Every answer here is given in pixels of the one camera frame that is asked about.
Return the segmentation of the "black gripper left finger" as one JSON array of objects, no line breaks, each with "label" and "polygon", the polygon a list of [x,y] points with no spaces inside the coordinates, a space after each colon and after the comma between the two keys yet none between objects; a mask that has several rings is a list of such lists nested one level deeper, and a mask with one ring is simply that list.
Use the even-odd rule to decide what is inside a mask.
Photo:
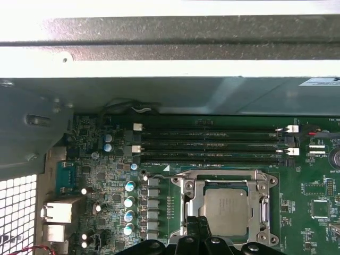
[{"label": "black gripper left finger", "polygon": [[117,254],[123,255],[162,255],[162,254],[199,254],[198,218],[189,216],[186,220],[187,235],[179,237],[176,243],[165,245],[157,240],[146,240]]}]

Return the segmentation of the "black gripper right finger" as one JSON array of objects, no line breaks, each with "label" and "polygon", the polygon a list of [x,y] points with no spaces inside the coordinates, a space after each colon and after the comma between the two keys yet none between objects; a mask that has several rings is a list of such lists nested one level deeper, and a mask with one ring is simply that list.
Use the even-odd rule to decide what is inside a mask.
[{"label": "black gripper right finger", "polygon": [[200,229],[200,240],[203,242],[205,254],[212,255],[232,255],[232,254],[258,254],[258,255],[274,255],[283,254],[271,247],[265,246],[257,242],[250,242],[242,245],[241,249],[237,249],[234,245],[228,243],[221,237],[213,236],[208,220],[205,216],[198,218],[198,225]]}]

